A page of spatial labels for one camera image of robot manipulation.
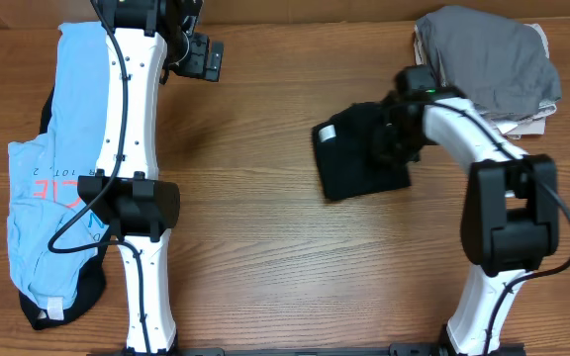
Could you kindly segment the black t-shirt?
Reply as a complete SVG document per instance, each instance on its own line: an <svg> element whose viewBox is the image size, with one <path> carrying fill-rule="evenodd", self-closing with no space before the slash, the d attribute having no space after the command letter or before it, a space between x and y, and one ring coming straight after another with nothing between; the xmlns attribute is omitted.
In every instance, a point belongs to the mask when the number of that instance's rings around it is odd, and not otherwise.
<svg viewBox="0 0 570 356"><path fill-rule="evenodd" d="M382 106L357 103L311 130L316 165L325 199L356 196L411 186L407 167L380 162L373 154L374 132L382 124Z"/></svg>

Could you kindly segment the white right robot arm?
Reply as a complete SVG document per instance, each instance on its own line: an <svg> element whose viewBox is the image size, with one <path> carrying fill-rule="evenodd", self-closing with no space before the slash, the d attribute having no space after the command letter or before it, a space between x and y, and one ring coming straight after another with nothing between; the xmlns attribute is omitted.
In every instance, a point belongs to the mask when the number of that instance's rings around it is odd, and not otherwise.
<svg viewBox="0 0 570 356"><path fill-rule="evenodd" d="M426 355L523 355L500 333L522 284L558 246L556 166L495 133L454 87L440 87L425 65L395 77L382 101L372 155L403 168L421 149L443 147L467 175L460 240L471 266L454 315L432 346L399 345Z"/></svg>

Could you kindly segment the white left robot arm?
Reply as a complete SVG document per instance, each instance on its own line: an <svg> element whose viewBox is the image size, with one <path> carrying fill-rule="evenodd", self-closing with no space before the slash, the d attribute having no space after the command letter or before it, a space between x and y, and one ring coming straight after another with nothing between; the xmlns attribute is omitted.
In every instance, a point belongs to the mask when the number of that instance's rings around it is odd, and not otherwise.
<svg viewBox="0 0 570 356"><path fill-rule="evenodd" d="M109 92L103 143L78 194L107 225L122 256L129 306L125 355L176 355L168 245L180 211L176 184L159 178L158 90L171 74L216 82L224 46L196 32L201 0L108 0L93 4L107 30Z"/></svg>

